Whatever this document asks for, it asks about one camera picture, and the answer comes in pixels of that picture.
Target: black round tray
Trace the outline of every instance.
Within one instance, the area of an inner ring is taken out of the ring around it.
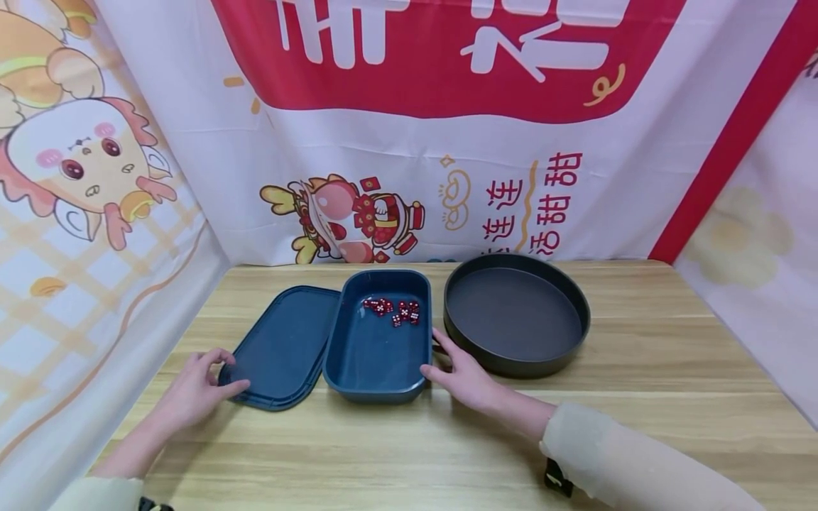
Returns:
[[[591,326],[579,287],[547,262],[492,253],[461,264],[443,294],[449,337],[487,371],[543,378],[576,356]]]

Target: blue plastic container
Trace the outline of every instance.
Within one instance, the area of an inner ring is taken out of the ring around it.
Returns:
[[[300,285],[279,294],[233,352],[218,382],[249,379],[234,401],[280,411],[303,401],[318,381],[340,293]]]
[[[388,314],[378,317],[363,302],[386,298],[398,312],[400,301],[420,304],[418,325],[395,328]],[[362,271],[341,291],[335,324],[326,345],[324,380],[357,403],[402,404],[423,392],[421,364],[432,360],[432,291],[417,271]]]

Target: blue container lid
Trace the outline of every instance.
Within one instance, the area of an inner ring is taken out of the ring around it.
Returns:
[[[340,295],[307,285],[279,294],[233,352],[236,365],[222,368],[219,384],[249,379],[235,401],[263,410],[300,403],[321,373]]]

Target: beige sleeve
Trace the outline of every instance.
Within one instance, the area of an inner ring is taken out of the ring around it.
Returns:
[[[560,405],[540,450],[590,497],[627,511],[763,511],[738,485],[609,416]]]
[[[142,485],[140,479],[85,477],[74,481],[49,511],[136,511]]]

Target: white chinese character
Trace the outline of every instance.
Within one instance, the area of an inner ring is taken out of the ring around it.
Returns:
[[[486,25],[477,30],[473,44],[461,49],[461,55],[471,55],[473,73],[487,74],[494,68],[497,49],[502,47],[540,83],[546,81],[541,69],[598,69],[608,57],[607,44],[540,38],[559,30],[563,24],[616,27],[622,22],[630,1],[556,0],[559,20],[521,35],[521,47],[518,48],[496,27]],[[494,0],[471,0],[472,16],[490,17],[494,3]],[[544,16],[551,7],[551,0],[502,0],[502,4],[513,14]]]
[[[544,16],[551,0],[501,0],[511,14]],[[471,15],[487,20],[494,12],[496,0],[471,0]],[[616,27],[625,18],[631,0],[556,0],[557,17],[566,25]]]
[[[361,46],[363,59],[367,64],[383,64],[386,57],[386,13],[401,12],[409,7],[410,0],[330,0],[329,16],[318,19],[315,0],[275,0],[278,6],[278,22],[281,30],[281,45],[290,49],[290,35],[284,17],[284,4],[295,5],[299,19],[301,40],[307,58],[316,64],[324,61],[321,49],[321,31],[330,31],[332,57],[335,65],[342,69],[355,66],[355,31],[353,12],[361,12]]]
[[[474,18],[486,20],[494,12],[495,0],[471,0],[471,15]],[[502,0],[503,9],[511,14],[523,16],[544,16],[551,0]]]
[[[557,17],[566,25],[618,27],[631,0],[557,0]]]

